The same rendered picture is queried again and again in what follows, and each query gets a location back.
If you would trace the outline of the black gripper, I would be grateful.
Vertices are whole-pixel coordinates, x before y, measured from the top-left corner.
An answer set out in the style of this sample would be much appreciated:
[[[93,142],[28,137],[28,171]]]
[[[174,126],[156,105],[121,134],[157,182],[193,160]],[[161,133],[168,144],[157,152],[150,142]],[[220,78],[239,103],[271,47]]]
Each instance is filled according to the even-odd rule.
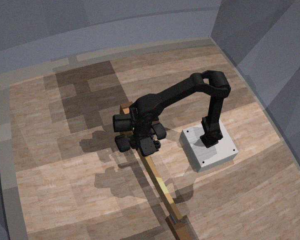
[[[136,149],[138,150],[138,146],[136,146],[135,141],[138,138],[146,138],[148,135],[151,134],[151,137],[153,139],[153,135],[157,136],[158,140],[164,139],[166,138],[167,134],[166,131],[164,129],[164,127],[162,126],[162,124],[157,123],[151,126],[151,128],[153,129],[153,131],[151,131],[151,129],[146,132],[146,133],[141,133],[138,132],[135,127],[134,130],[132,131],[133,135],[129,135],[126,137],[125,134],[121,134],[115,137],[115,142],[117,144],[117,147],[119,149],[119,151],[121,153],[128,151],[129,149]]]

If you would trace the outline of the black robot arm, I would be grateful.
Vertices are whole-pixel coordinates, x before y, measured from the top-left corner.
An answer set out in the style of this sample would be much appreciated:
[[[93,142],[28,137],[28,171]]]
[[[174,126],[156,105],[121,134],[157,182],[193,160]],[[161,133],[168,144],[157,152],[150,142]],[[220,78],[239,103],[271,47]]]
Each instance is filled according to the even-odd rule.
[[[204,78],[209,79],[209,84],[204,83]],[[135,127],[138,132],[146,133],[151,129],[153,121],[159,121],[158,116],[166,107],[195,92],[203,92],[211,98],[208,115],[201,121],[205,133],[200,136],[200,139],[206,148],[212,147],[223,138],[219,118],[223,100],[229,96],[230,91],[231,87],[223,72],[212,70],[203,73],[195,72],[189,78],[166,90],[139,97],[129,106],[129,114],[113,115],[114,132],[133,131]],[[151,134],[146,138],[138,138],[135,144],[143,157],[159,151],[161,147],[160,141],[152,139]]]

